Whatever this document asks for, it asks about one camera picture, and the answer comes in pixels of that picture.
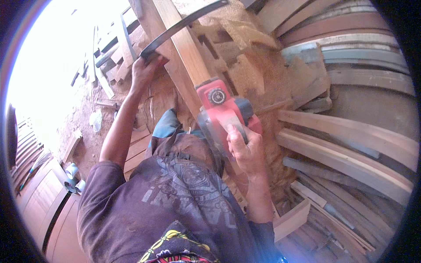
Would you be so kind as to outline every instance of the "dark t-shirt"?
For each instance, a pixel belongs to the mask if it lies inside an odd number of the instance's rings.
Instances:
[[[213,170],[177,157],[151,156],[128,182],[119,165],[96,164],[79,204],[77,231],[92,262],[149,262],[170,255],[277,262],[280,256],[272,223],[248,222]]]

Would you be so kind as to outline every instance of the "red electric planer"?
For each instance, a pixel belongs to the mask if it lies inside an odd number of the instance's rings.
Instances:
[[[262,134],[260,120],[253,113],[250,101],[241,97],[231,97],[225,83],[219,78],[211,78],[195,87],[203,106],[197,115],[197,122],[213,150],[216,148],[223,156],[230,152],[226,137],[227,126],[235,126],[247,144],[248,139],[242,125]]]

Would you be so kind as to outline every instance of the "machete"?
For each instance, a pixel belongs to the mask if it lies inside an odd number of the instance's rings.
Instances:
[[[218,0],[212,4],[209,4],[185,17],[184,19],[177,22],[175,25],[164,31],[157,38],[154,39],[145,49],[140,53],[139,57],[145,59],[145,64],[149,64],[160,54],[155,50],[162,45],[165,41],[170,39],[178,31],[182,30],[186,26],[190,25],[196,19],[228,4],[228,0]]]

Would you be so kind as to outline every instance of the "person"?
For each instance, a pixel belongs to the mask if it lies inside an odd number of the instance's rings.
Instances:
[[[232,125],[229,150],[248,177],[247,218],[216,172],[200,131],[180,129],[174,109],[159,120],[129,181],[123,175],[133,122],[163,57],[133,64],[132,86],[81,196],[79,244],[92,262],[285,262],[274,245],[262,136]]]

